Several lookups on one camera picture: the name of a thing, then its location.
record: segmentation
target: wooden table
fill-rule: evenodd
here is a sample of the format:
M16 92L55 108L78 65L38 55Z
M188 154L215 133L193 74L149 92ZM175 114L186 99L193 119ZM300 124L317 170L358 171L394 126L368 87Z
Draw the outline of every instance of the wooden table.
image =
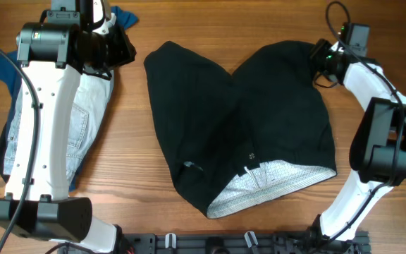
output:
M26 22L37 21L49 0L0 0L0 47L16 49ZM371 26L369 56L406 95L406 1L345 1L352 20ZM207 219L174 190L157 142L143 67L146 55L171 40L233 72L260 47L282 40L333 41L325 24L327 2L294 1L112 1L140 21L127 31L136 61L117 71L113 99L101 136L88 154L72 196L92 199L94 214L126 233L240 233L304 230L338 194L350 171L348 152L363 111L343 87L321 90L336 140L339 175L272 202L223 219ZM334 8L339 29L343 13ZM0 134L11 98L0 81ZM4 183L0 178L0 197ZM406 181L384 197L361 224L378 253L406 253ZM5 253L44 253L53 243L10 236Z

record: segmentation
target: black shorts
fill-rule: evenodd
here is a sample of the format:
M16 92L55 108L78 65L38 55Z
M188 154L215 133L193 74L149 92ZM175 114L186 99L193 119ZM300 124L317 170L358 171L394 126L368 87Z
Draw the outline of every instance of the black shorts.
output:
M223 217L336 175L312 44L265 46L233 75L166 42L144 62L154 127L180 195Z

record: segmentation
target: mesh lining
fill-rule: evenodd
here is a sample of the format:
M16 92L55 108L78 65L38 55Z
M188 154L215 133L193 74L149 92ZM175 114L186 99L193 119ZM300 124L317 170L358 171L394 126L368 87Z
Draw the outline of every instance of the mesh lining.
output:
M296 165L283 160L261 163L251 173L259 188L249 174L236 175L208 207L208 218L224 217L336 176L336 171L327 167Z

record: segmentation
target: shorts pocket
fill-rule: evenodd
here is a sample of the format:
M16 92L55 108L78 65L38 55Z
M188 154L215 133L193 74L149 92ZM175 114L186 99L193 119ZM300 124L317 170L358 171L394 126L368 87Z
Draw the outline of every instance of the shorts pocket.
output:
M70 129L68 130L68 145L79 148L87 130L89 112L73 103L71 108Z

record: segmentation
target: black fabric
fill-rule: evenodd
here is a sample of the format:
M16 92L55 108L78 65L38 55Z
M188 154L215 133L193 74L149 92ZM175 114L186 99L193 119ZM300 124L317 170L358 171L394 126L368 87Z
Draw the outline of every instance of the black fabric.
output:
M312 87L311 47L266 46L233 76L173 42L145 59L154 127L173 185L203 214L244 167L282 159L336 170L328 113Z

